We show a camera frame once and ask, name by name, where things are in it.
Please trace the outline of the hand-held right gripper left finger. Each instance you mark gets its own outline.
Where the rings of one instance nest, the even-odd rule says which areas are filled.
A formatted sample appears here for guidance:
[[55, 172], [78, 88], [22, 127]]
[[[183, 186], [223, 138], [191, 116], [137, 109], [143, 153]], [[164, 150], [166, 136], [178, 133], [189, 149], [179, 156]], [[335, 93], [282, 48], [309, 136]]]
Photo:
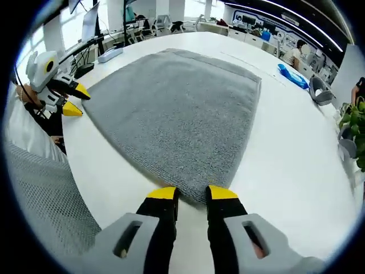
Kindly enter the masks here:
[[100, 231], [82, 256], [80, 273], [168, 273], [180, 191], [152, 191], [135, 213]]

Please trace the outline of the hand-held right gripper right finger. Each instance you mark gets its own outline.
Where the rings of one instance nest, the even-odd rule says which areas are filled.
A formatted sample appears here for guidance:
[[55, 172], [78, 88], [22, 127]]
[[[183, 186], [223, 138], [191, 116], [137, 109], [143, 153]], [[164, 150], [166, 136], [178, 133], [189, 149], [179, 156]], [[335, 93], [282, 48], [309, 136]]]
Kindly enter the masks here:
[[247, 213], [233, 191], [206, 188], [208, 240], [215, 273], [321, 273], [324, 262], [304, 257], [286, 235], [256, 213]]

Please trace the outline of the person's left hand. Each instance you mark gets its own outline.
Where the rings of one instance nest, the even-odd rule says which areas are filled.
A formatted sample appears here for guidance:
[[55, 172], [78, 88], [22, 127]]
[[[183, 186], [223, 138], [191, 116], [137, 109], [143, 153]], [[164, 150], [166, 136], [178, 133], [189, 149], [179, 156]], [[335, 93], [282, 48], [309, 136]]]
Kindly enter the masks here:
[[38, 107], [42, 107], [43, 104], [39, 100], [37, 93], [28, 85], [23, 86], [22, 93], [20, 95], [21, 100], [25, 103], [33, 103]]

